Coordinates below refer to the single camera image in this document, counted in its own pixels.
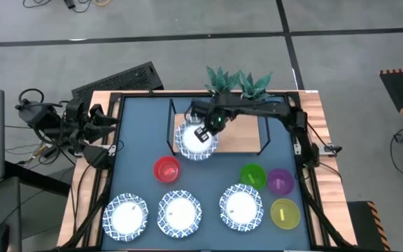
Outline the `black perforated computer case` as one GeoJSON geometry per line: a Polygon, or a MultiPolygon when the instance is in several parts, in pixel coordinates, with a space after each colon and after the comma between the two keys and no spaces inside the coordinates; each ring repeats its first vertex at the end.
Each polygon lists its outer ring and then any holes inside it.
{"type": "Polygon", "coordinates": [[[152,62],[140,64],[131,69],[115,73],[111,76],[96,80],[87,85],[73,89],[73,99],[66,110],[72,116],[77,112],[89,112],[92,96],[95,91],[118,90],[163,90],[163,83],[152,62]]]}

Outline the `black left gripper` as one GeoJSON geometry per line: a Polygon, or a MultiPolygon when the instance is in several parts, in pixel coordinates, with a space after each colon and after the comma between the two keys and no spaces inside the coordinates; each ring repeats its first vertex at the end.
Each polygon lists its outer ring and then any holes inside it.
{"type": "Polygon", "coordinates": [[[89,143],[94,143],[96,140],[106,137],[116,130],[112,126],[96,125],[114,125],[118,123],[119,120],[117,118],[104,114],[101,104],[94,104],[91,107],[89,117],[88,112],[84,111],[84,103],[79,99],[72,99],[65,107],[64,136],[67,139],[82,139],[89,143]]]}

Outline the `blue table mat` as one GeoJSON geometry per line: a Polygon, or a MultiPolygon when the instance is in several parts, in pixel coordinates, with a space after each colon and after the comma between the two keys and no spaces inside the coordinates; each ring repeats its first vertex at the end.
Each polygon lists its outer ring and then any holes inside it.
{"type": "Polygon", "coordinates": [[[260,133],[271,137],[269,145],[260,155],[216,153],[201,162],[179,155],[181,174],[175,182],[161,183],[154,177],[155,162],[171,155],[167,145],[169,105],[173,103],[177,113],[183,113],[190,101],[189,97],[125,99],[119,133],[122,150],[116,155],[110,197],[122,193],[142,197],[149,210],[148,224],[134,241],[116,241],[105,235],[102,250],[308,250],[310,240],[305,219],[301,219],[292,230],[282,230],[274,225],[270,209],[279,195],[268,188],[259,191],[264,217],[256,229],[238,232],[227,227],[220,218],[220,197],[228,187],[239,182],[244,165],[255,163],[266,172],[286,169],[291,174],[295,173],[291,138],[277,119],[258,120],[260,133]],[[184,239],[165,235],[157,225],[159,202],[170,190],[187,190],[201,203],[199,229],[184,239]]]}

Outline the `narrow black hazard-striped floor mat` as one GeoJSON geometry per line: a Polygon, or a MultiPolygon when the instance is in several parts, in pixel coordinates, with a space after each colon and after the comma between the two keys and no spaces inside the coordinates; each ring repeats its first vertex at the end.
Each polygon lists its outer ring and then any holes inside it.
{"type": "Polygon", "coordinates": [[[347,205],[358,246],[362,249],[391,251],[375,203],[356,201],[347,202],[347,205]]]}

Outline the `green translucent plastic bowl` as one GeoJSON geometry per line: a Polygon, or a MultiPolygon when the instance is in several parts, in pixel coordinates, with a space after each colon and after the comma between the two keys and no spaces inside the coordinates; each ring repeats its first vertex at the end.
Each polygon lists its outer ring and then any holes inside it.
{"type": "Polygon", "coordinates": [[[259,164],[249,163],[241,168],[239,175],[240,183],[253,186],[260,190],[266,186],[267,173],[259,164]]]}

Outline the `purple translucent plastic bowl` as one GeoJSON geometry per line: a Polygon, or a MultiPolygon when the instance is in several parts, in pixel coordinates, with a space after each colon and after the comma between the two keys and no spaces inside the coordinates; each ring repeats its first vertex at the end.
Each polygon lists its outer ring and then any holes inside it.
{"type": "Polygon", "coordinates": [[[295,178],[286,169],[272,169],[267,176],[267,186],[273,193],[288,195],[295,187],[295,178]]]}

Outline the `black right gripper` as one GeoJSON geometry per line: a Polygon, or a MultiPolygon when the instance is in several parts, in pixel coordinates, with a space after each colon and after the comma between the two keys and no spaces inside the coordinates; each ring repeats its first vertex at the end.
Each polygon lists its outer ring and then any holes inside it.
{"type": "Polygon", "coordinates": [[[191,102],[190,110],[191,116],[197,117],[203,123],[194,131],[202,143],[208,141],[210,135],[215,136],[226,127],[227,112],[213,102],[194,100],[191,102]]]}

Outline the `yellow translucent plastic bowl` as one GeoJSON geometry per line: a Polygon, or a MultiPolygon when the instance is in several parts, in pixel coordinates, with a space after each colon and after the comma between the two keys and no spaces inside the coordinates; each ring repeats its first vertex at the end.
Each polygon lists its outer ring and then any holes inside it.
{"type": "Polygon", "coordinates": [[[301,218],[298,206],[287,198],[277,199],[272,204],[270,216],[274,224],[283,230],[294,229],[301,218]]]}

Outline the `wooden shelf with black frame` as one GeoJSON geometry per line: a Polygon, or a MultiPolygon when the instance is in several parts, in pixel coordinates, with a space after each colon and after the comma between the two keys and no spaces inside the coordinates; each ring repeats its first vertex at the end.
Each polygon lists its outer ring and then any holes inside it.
{"type": "MultiPolygon", "coordinates": [[[[169,100],[167,145],[173,155],[181,154],[177,143],[177,129],[185,122],[184,110],[190,101],[178,102],[169,100]]],[[[214,153],[254,153],[259,155],[270,143],[271,135],[267,118],[253,115],[238,115],[235,120],[228,122],[226,128],[214,137],[214,153]]]]}

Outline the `red translucent plastic bowl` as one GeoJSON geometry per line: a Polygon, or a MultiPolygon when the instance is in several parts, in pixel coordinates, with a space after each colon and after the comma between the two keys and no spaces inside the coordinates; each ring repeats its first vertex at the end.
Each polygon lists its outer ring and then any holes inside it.
{"type": "Polygon", "coordinates": [[[153,174],[159,182],[171,183],[181,172],[179,161],[174,156],[163,156],[153,166],[153,174]]]}

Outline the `black floor beam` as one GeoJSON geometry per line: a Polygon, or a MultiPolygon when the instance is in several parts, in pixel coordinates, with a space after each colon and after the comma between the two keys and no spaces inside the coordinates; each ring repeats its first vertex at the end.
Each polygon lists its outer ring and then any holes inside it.
{"type": "Polygon", "coordinates": [[[18,177],[20,182],[25,185],[64,197],[68,196],[71,188],[68,183],[25,169],[18,164],[5,161],[4,178],[8,179],[11,177],[18,177]]]}

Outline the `blue patterned white plate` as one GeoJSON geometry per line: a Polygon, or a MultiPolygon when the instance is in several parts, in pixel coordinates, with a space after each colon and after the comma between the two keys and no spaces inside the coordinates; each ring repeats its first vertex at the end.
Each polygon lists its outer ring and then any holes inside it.
{"type": "Polygon", "coordinates": [[[138,238],[148,224],[146,201],[132,193],[114,197],[102,216],[102,228],[113,240],[131,242],[138,238]]]}
{"type": "Polygon", "coordinates": [[[199,200],[186,190],[171,190],[159,202],[157,225],[169,237],[189,237],[198,230],[201,219],[199,200]]]}
{"type": "Polygon", "coordinates": [[[189,160],[206,160],[218,147],[218,135],[212,135],[208,132],[208,139],[205,142],[201,142],[197,138],[195,131],[203,126],[203,123],[192,124],[185,121],[176,128],[174,142],[179,152],[189,160]]]}
{"type": "Polygon", "coordinates": [[[233,230],[250,232],[262,223],[262,198],[251,185],[231,185],[220,197],[219,206],[222,222],[233,230]]]}

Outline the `potted snake plant white pot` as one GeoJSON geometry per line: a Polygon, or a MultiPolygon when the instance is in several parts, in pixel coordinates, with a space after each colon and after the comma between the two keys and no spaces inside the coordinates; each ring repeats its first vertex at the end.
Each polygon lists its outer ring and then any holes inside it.
{"type": "Polygon", "coordinates": [[[239,71],[239,85],[242,91],[241,97],[243,99],[255,101],[265,100],[269,97],[266,88],[270,83],[271,77],[272,72],[254,82],[251,73],[246,76],[244,72],[239,71]]]}
{"type": "Polygon", "coordinates": [[[206,71],[210,83],[205,84],[204,87],[212,94],[229,94],[239,83],[239,72],[229,75],[229,72],[224,72],[222,67],[219,67],[218,71],[215,72],[209,66],[206,67],[206,71]]]}

